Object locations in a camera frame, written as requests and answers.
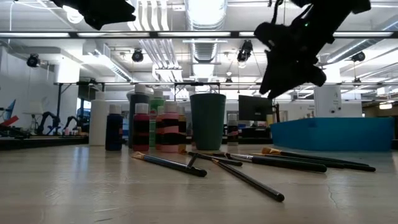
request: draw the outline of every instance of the bottle label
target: bottle label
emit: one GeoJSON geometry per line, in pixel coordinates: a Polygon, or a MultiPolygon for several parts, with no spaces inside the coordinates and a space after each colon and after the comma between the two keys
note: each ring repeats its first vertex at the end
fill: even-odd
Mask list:
{"type": "Polygon", "coordinates": [[[228,141],[237,142],[239,137],[239,129],[237,126],[228,126],[228,141]]]}

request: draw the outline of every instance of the dark green cup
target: dark green cup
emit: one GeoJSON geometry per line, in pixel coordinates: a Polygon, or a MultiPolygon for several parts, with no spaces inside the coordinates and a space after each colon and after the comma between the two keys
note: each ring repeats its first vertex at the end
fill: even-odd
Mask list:
{"type": "Polygon", "coordinates": [[[219,150],[223,141],[225,95],[195,94],[190,97],[192,129],[198,150],[219,150]]]}

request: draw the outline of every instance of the fluorescent light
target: fluorescent light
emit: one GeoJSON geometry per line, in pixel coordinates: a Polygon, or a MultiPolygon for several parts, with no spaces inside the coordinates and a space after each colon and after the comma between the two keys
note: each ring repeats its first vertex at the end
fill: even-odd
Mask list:
{"type": "Polygon", "coordinates": [[[158,82],[158,83],[139,83],[143,85],[169,85],[169,86],[174,86],[174,83],[172,82],[158,82]]]}
{"type": "Polygon", "coordinates": [[[390,37],[393,32],[344,32],[338,31],[333,34],[334,37],[390,37]]]}
{"type": "Polygon", "coordinates": [[[228,43],[228,40],[182,40],[184,44],[222,44],[228,43]]]}
{"type": "Polygon", "coordinates": [[[64,38],[70,37],[67,32],[0,32],[1,38],[64,38]]]}
{"type": "Polygon", "coordinates": [[[131,83],[117,83],[117,82],[114,82],[114,83],[105,83],[105,85],[132,85],[131,83]]]}
{"type": "Polygon", "coordinates": [[[240,37],[254,37],[253,32],[239,32],[240,37]]]}
{"type": "Polygon", "coordinates": [[[149,37],[148,32],[79,32],[77,33],[79,37],[83,38],[98,38],[98,37],[149,37]]]}
{"type": "Polygon", "coordinates": [[[389,110],[392,108],[392,104],[390,103],[383,103],[379,105],[380,110],[389,110]]]}
{"type": "Polygon", "coordinates": [[[224,82],[224,83],[220,83],[220,85],[257,85],[257,83],[249,83],[249,82],[247,82],[247,83],[226,83],[226,82],[224,82]]]}
{"type": "Polygon", "coordinates": [[[159,37],[229,37],[230,32],[159,32],[159,37]]]}

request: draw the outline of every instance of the black paintbrush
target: black paintbrush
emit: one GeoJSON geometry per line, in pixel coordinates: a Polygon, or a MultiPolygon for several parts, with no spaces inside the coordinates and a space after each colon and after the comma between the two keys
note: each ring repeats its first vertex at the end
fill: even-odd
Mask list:
{"type": "Polygon", "coordinates": [[[278,191],[266,186],[265,184],[262,184],[256,180],[254,180],[252,177],[249,177],[246,174],[243,174],[242,172],[230,167],[227,164],[222,163],[221,161],[217,159],[213,159],[213,162],[217,165],[219,165],[221,168],[224,170],[228,171],[230,174],[233,174],[235,177],[245,181],[249,185],[253,186],[255,189],[261,191],[262,193],[268,195],[269,197],[273,198],[274,200],[278,202],[283,202],[285,200],[285,196],[279,193],[278,191]]]}

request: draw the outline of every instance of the white wall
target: white wall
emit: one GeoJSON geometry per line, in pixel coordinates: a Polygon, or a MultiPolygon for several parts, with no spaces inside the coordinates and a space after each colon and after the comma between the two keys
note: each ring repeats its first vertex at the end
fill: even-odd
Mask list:
{"type": "MultiPolygon", "coordinates": [[[[57,114],[58,86],[53,84],[55,74],[49,72],[47,76],[46,69],[29,68],[25,60],[8,54],[5,48],[0,49],[0,55],[0,107],[8,107],[16,99],[12,115],[18,116],[19,121],[13,125],[30,127],[31,117],[24,114],[28,110],[30,101],[42,102],[45,112],[57,114]]],[[[60,119],[63,125],[66,124],[68,116],[76,115],[77,94],[77,86],[71,86],[62,95],[60,119]]],[[[51,124],[52,119],[48,118],[45,132],[48,130],[47,126],[51,124]]]]}

